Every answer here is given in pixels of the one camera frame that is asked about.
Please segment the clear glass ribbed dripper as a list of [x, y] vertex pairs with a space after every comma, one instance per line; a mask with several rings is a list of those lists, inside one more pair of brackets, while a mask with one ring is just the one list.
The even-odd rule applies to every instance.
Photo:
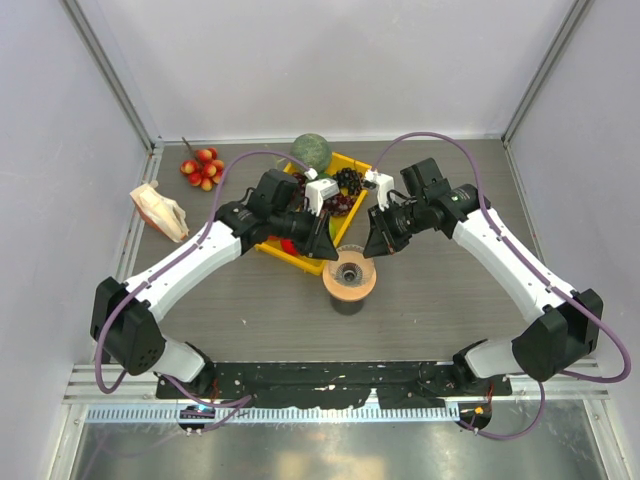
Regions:
[[339, 258], [327, 264], [329, 278], [345, 287], [361, 287], [369, 283], [376, 273], [372, 258], [364, 256], [359, 245], [343, 245], [337, 249]]

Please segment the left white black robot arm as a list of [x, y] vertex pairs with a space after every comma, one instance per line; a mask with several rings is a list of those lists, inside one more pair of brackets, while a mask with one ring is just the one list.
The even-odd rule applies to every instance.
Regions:
[[293, 203], [299, 183], [271, 169], [239, 201], [215, 209], [195, 237], [147, 269], [118, 282], [102, 281], [94, 300], [90, 333], [96, 358], [116, 360], [125, 374], [153, 372], [189, 396], [201, 398], [214, 383], [214, 365], [201, 350], [165, 336], [159, 327], [169, 310], [202, 280], [275, 236], [289, 239], [298, 253], [315, 259], [338, 257], [323, 206], [339, 192], [330, 178], [311, 178], [305, 198]]

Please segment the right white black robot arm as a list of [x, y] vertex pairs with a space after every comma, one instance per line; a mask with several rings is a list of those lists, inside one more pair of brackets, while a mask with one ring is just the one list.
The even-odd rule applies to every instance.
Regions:
[[377, 190], [368, 211], [367, 258], [392, 255], [423, 231], [442, 232], [467, 250], [507, 292], [528, 326], [513, 339], [480, 340], [459, 351], [452, 370], [454, 386], [474, 394], [490, 377], [526, 374], [544, 382], [589, 355], [598, 342], [595, 319], [602, 299], [591, 289], [579, 292], [548, 271], [507, 229], [494, 209], [480, 208], [475, 186], [450, 186], [434, 159], [402, 170], [407, 192], [391, 176], [369, 170], [364, 185]]

